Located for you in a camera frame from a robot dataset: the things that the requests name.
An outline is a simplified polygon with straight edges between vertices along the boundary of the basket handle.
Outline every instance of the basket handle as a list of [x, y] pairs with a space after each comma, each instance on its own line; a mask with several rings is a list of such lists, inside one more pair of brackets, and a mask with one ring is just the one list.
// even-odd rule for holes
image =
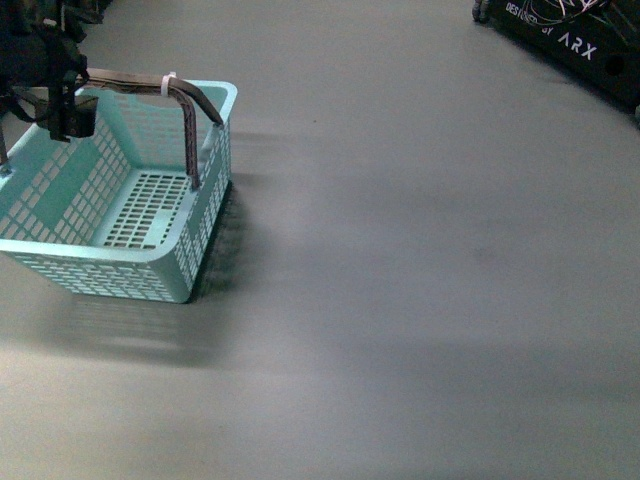
[[198, 173], [198, 139], [196, 130], [195, 101], [209, 119], [218, 127], [224, 120], [216, 107], [195, 85], [173, 76], [132, 74], [112, 70], [88, 69], [87, 87], [114, 90], [124, 94], [163, 95], [174, 98], [182, 107], [185, 132], [185, 157], [187, 175], [191, 177], [191, 188], [200, 188]]

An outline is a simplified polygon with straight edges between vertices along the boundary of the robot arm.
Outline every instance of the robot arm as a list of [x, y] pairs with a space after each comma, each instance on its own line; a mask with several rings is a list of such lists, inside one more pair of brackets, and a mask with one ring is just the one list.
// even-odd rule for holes
[[[68, 141], [67, 136], [93, 135], [97, 102], [75, 95], [89, 79], [87, 59], [76, 44], [84, 37], [78, 19], [98, 23], [101, 16], [68, 6], [67, 0], [54, 3], [48, 12], [53, 18], [29, 23], [23, 0], [0, 2], [0, 103], [21, 120], [47, 128], [53, 140]], [[48, 99], [21, 93], [32, 87], [48, 89]], [[34, 103], [35, 116], [20, 99]]]

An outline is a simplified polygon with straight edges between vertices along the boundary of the arx logo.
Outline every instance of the arx logo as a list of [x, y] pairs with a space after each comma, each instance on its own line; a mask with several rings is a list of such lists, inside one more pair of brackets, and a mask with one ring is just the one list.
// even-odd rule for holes
[[577, 53], [589, 61], [591, 61], [591, 55], [598, 50], [598, 47], [592, 46], [589, 42], [585, 42], [580, 37], [574, 37], [572, 39], [569, 32], [561, 36], [558, 39], [558, 43], [563, 43], [567, 48], [571, 49], [572, 52]]

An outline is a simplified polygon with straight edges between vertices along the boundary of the basket grid pattern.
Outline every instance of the basket grid pattern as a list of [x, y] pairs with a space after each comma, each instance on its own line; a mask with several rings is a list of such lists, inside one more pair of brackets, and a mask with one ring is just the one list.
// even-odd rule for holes
[[0, 236], [10, 240], [81, 245], [89, 243], [118, 188], [129, 174], [124, 153], [104, 120], [96, 122], [93, 143], [101, 157], [55, 226], [34, 214], [34, 208], [51, 184], [64, 174], [68, 161], [78, 154], [79, 141], [61, 146], [34, 176], [31, 184], [0, 221]]
[[[209, 202], [207, 203], [204, 215], [200, 220], [198, 231], [195, 235], [190, 235], [188, 229], [183, 230], [175, 249], [175, 255], [180, 272], [182, 273], [182, 276], [189, 288], [191, 288], [195, 282], [200, 262], [207, 248], [208, 240], [211, 232], [213, 231], [215, 219], [220, 211], [224, 193], [231, 175], [228, 129], [229, 126], [227, 125], [223, 130], [222, 135], [220, 135], [222, 141], [219, 144], [217, 143], [218, 146], [222, 146], [222, 150], [218, 150], [216, 148], [212, 153], [212, 156], [215, 156], [216, 152], [220, 155], [222, 165], [220, 166], [220, 171], [216, 178], [216, 183], [213, 186], [211, 196], [209, 197]], [[191, 220], [192, 214], [193, 211], [189, 214], [188, 222]]]
[[145, 264], [108, 265], [22, 254], [15, 258], [74, 293], [167, 302], [173, 298], [158, 275]]
[[[104, 242], [106, 247], [151, 249], [166, 239], [189, 188], [184, 174], [141, 172]], [[154, 227], [163, 230], [160, 235]]]

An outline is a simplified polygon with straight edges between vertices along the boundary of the shopping basket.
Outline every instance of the shopping basket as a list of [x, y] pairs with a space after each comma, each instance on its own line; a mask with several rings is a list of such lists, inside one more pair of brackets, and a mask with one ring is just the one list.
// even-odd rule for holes
[[237, 94], [189, 83], [224, 122], [193, 109], [195, 173], [183, 109], [147, 101], [159, 97], [86, 89], [99, 98], [96, 131], [70, 143], [32, 126], [0, 178], [0, 251], [75, 293], [187, 301], [230, 184]]

